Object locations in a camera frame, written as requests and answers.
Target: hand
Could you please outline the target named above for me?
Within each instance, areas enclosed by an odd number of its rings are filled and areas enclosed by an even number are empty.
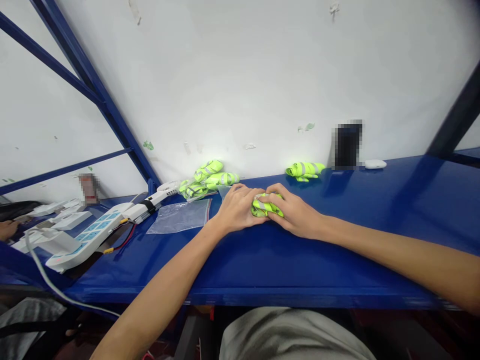
[[[266,189],[268,196],[258,200],[262,203],[272,203],[279,207],[284,217],[274,212],[268,212],[268,217],[280,224],[282,228],[301,238],[326,240],[324,230],[328,216],[320,214],[305,203],[299,196],[292,194],[280,183]]]
[[[240,183],[233,185],[223,199],[218,213],[210,221],[215,222],[216,226],[223,230],[224,235],[263,224],[269,218],[253,216],[250,207],[255,195],[264,192],[263,189],[251,189]]]
[[[16,232],[19,227],[18,221],[3,221],[0,222],[0,241],[8,241]]]

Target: neon yellow reflective fabric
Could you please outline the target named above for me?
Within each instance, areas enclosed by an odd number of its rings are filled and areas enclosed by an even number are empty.
[[[200,166],[193,175],[196,182],[202,182],[209,176],[218,173],[224,165],[218,160],[211,160]]]
[[[309,179],[317,179],[317,174],[320,174],[323,169],[325,165],[320,162],[296,162],[287,167],[285,172],[299,182],[308,182]]]
[[[198,196],[205,196],[209,190],[199,182],[192,182],[189,184],[188,180],[184,180],[178,187],[178,192],[182,194],[185,199],[190,199]]]
[[[217,185],[231,186],[240,182],[240,176],[231,172],[217,172],[207,177],[202,183],[210,190],[218,190]]]
[[[267,196],[267,193],[262,193],[255,196],[255,199],[251,203],[250,211],[254,217],[257,218],[265,218],[268,216],[269,212],[275,213],[280,215],[282,218],[284,217],[284,213],[274,204],[272,203],[264,203],[258,200],[259,197]],[[276,194],[279,198],[283,199],[280,194]]]

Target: white computer mouse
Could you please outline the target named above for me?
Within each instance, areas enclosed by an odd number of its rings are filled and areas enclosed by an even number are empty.
[[[365,160],[365,169],[383,169],[386,166],[383,160]]]

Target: small white fan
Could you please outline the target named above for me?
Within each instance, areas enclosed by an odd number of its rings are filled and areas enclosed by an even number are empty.
[[[151,214],[157,211],[162,204],[163,199],[168,196],[175,195],[179,192],[180,181],[169,181],[161,185],[156,193],[150,195],[145,200],[140,201],[137,205],[129,208],[122,213],[125,219],[129,219],[136,224],[140,224]]]

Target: white power cord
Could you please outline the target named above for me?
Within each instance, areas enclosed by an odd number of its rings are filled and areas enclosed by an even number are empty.
[[[136,195],[132,200],[130,200],[130,203],[134,203],[135,200],[137,200],[137,198],[140,196],[140,195],[143,195],[143,194],[148,194],[149,192],[148,191],[144,191],[142,193],[139,193],[138,195]]]
[[[40,275],[41,277],[43,278],[43,280],[45,281],[45,283],[48,285],[48,287],[55,293],[57,294],[59,297],[61,297],[63,300],[65,300],[66,302],[68,303],[71,303],[73,305],[78,305],[78,306],[81,306],[81,307],[85,307],[85,308],[90,308],[90,309],[94,309],[94,310],[100,310],[100,311],[103,311],[105,313],[108,313],[108,314],[111,314],[111,315],[115,315],[116,317],[120,317],[120,314],[116,313],[116,312],[113,312],[113,311],[110,311],[110,310],[107,310],[107,309],[104,309],[102,307],[98,307],[98,306],[93,306],[93,305],[88,305],[86,303],[83,303],[83,302],[79,302],[79,301],[75,301],[71,298],[69,298],[67,295],[65,295],[62,291],[60,291],[60,289],[58,287],[56,287],[54,285],[54,283],[49,279],[49,277],[47,276],[47,273],[45,272],[45,269],[42,265],[42,263],[40,262],[40,259],[39,257],[37,256],[37,254],[35,253],[35,251],[32,249],[32,246],[30,244],[30,239],[29,239],[29,236],[30,236],[30,232],[33,232],[35,230],[32,230],[32,229],[28,229],[27,231],[25,231],[25,244],[26,244],[26,248],[28,249],[28,251],[30,252],[31,254],[31,257],[33,258],[33,261],[35,261],[35,264],[36,264],[36,267],[38,268],[38,271],[40,271]]]

